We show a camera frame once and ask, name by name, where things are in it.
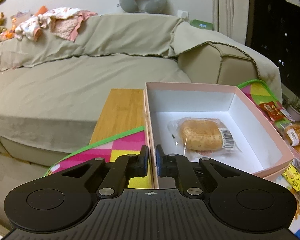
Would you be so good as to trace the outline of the bread bun with barcode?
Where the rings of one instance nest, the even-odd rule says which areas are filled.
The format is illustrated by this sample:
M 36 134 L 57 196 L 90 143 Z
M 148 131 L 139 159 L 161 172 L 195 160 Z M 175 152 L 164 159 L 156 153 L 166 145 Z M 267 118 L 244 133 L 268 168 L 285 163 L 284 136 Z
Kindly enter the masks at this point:
M 187 157 L 240 152 L 232 133 L 220 119 L 181 118 L 170 121 L 167 129 L 175 146 Z

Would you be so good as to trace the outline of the pink cardboard box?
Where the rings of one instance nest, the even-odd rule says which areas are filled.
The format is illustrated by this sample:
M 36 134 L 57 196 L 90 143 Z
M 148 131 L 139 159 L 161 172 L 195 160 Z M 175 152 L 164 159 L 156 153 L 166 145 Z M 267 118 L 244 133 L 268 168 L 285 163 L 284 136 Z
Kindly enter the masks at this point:
M 145 124 L 151 151 L 153 185 L 173 188 L 158 174 L 155 147 L 197 162 L 210 157 L 226 165 L 274 181 L 293 154 L 272 124 L 237 87 L 201 83 L 148 82 L 144 92 Z M 187 152 L 177 129 L 187 119 L 220 121 L 233 151 Z

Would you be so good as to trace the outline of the yellow snack packet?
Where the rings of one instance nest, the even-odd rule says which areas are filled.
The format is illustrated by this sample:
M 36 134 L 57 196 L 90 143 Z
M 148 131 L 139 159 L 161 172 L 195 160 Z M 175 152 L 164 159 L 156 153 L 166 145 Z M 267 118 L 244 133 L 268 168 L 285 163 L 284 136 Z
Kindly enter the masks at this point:
M 292 164 L 285 169 L 282 176 L 295 191 L 300 191 L 300 173 Z

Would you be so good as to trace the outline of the beige sofa with cover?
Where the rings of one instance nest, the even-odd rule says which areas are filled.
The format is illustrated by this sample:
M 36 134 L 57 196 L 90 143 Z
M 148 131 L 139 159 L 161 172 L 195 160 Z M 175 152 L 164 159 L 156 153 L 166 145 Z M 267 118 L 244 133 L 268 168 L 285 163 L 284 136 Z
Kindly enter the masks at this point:
M 47 30 L 37 41 L 13 38 L 0 42 L 0 153 L 50 166 L 86 146 L 113 88 L 252 79 L 282 97 L 268 58 L 169 15 L 93 16 L 73 42 Z

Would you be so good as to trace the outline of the red snack packet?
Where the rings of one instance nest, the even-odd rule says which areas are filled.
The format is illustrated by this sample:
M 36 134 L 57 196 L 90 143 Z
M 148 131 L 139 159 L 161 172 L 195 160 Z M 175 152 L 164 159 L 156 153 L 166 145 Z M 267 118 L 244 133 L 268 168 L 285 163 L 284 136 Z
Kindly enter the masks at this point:
M 273 101 L 261 103 L 259 107 L 267 113 L 272 122 L 277 122 L 285 118 Z

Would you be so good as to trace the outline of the beige curtain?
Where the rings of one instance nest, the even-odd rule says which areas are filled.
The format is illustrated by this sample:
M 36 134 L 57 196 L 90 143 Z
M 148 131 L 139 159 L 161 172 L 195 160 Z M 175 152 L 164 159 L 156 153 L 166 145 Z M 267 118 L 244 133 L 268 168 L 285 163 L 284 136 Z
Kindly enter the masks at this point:
M 245 44 L 249 14 L 249 0 L 213 0 L 215 31 Z

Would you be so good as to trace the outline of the wrapped bread on mat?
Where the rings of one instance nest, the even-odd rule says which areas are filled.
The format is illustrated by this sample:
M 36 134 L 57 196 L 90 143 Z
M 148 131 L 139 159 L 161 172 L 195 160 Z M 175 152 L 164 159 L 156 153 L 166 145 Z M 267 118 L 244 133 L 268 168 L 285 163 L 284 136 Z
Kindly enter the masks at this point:
M 300 145 L 300 123 L 291 123 L 284 129 L 284 136 L 290 146 Z

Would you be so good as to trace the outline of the green digital clock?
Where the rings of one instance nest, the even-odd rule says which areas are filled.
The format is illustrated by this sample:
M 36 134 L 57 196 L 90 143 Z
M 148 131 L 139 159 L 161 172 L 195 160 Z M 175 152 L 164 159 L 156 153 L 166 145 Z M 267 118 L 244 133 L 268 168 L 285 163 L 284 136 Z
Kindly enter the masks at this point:
M 190 20 L 190 25 L 199 29 L 213 30 L 213 24 L 201 20 Z

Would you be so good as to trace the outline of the pile of baby clothes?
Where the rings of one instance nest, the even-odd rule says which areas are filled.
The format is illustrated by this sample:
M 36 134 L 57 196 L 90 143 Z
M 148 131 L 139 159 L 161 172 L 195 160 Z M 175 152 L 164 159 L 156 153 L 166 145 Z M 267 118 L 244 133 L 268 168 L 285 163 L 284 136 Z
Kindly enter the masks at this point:
M 14 31 L 16 39 L 21 41 L 24 37 L 37 41 L 44 29 L 62 39 L 74 42 L 78 36 L 81 24 L 97 13 L 79 8 L 60 7 L 39 15 L 30 17 L 20 23 Z

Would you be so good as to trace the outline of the colourful play mat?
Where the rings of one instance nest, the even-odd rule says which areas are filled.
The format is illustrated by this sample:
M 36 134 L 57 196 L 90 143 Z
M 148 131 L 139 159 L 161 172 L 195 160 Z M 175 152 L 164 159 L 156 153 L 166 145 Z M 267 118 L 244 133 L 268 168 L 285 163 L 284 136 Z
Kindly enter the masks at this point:
M 250 80 L 240 84 L 239 89 L 253 102 L 256 102 L 258 96 L 262 99 L 268 97 L 275 100 L 275 96 L 268 88 L 265 82 L 261 80 Z M 115 161 L 115 159 L 125 153 L 135 153 L 142 144 L 149 142 L 149 125 L 145 121 L 144 126 L 124 131 L 112 137 L 95 142 L 89 146 L 77 150 L 57 161 L 51 166 L 46 176 L 61 172 L 67 168 L 81 164 L 93 157 L 103 157 L 107 162 Z M 292 222 L 295 235 L 300 238 L 300 199 L 297 200 L 298 208 L 295 218 Z

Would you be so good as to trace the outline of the white wall socket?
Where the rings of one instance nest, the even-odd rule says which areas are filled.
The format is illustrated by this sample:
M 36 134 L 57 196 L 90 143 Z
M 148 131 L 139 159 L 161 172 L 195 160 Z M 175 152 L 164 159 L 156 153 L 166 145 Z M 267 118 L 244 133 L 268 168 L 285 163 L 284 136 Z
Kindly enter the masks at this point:
M 179 18 L 182 18 L 185 21 L 189 20 L 189 12 L 188 11 L 182 11 L 182 10 L 178 10 L 177 11 L 177 16 Z

